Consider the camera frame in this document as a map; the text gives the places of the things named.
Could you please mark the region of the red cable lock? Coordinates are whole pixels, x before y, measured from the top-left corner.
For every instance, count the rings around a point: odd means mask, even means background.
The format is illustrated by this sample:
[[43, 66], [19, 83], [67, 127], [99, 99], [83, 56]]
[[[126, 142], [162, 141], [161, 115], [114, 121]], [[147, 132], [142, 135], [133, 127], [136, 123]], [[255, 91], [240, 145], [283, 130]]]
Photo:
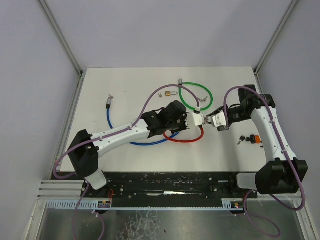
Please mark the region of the red cable lock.
[[195, 143], [195, 142], [200, 141], [205, 135], [205, 131], [204, 131], [204, 128], [202, 126], [198, 126], [197, 128], [199, 128], [199, 130], [200, 130], [200, 135], [197, 138], [194, 138], [194, 139], [176, 139], [175, 136], [178, 135], [179, 132], [172, 133], [171, 136], [168, 136], [167, 132], [164, 132], [163, 133], [163, 137], [166, 140], [170, 141], [170, 142], [179, 143], [179, 144]]

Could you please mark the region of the red lock keys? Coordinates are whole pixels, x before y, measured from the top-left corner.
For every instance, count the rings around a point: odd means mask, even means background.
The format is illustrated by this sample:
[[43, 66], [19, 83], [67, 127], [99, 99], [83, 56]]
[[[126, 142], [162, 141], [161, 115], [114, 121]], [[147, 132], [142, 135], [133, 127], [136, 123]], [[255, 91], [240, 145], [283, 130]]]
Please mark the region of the red lock keys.
[[203, 124], [210, 124], [211, 122], [209, 121], [209, 118], [208, 117], [204, 117], [204, 121], [203, 121]]

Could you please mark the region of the green lock keys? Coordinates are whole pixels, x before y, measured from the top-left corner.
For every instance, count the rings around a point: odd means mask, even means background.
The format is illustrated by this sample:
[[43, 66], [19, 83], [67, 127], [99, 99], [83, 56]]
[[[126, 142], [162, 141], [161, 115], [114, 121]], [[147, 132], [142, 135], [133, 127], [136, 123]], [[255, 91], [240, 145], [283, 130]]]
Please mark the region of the green lock keys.
[[197, 98], [201, 103], [206, 102], [208, 99], [208, 96], [204, 97], [204, 98]]

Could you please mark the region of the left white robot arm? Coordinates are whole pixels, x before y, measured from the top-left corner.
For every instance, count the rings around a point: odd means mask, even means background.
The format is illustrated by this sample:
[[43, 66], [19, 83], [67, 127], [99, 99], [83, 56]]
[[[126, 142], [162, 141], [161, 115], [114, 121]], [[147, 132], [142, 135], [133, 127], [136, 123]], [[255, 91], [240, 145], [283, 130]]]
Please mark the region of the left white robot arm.
[[99, 169], [99, 158], [123, 145], [163, 135], [167, 131], [181, 132], [202, 123], [201, 117], [187, 112], [179, 101], [171, 102], [160, 111], [152, 110], [127, 125], [106, 132], [89, 134], [79, 131], [68, 148], [68, 157], [76, 175], [85, 179], [98, 197], [105, 197], [110, 190], [106, 177]]

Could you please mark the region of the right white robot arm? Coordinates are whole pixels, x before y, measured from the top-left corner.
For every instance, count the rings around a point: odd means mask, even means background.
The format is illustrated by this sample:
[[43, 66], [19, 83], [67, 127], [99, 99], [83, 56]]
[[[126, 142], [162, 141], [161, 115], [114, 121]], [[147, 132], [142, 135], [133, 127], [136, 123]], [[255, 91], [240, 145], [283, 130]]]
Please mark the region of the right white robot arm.
[[262, 195], [295, 194], [308, 171], [305, 160], [297, 158], [289, 146], [278, 121], [276, 104], [269, 94], [259, 94], [254, 85], [237, 86], [239, 103], [226, 103], [207, 115], [209, 123], [219, 132], [232, 124], [253, 121], [262, 141], [266, 164], [254, 173], [239, 173], [228, 184], [228, 192], [240, 197], [247, 190]]

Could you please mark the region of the brass padlock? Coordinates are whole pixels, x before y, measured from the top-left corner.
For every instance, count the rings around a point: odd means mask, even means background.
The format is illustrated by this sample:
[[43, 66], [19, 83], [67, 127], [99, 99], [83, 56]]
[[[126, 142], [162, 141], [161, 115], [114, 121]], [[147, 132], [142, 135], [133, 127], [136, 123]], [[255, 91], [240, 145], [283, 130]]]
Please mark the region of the brass padlock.
[[165, 92], [165, 96], [166, 97], [170, 97], [170, 96], [176, 96], [178, 95], [179, 93], [177, 91], [166, 91]]

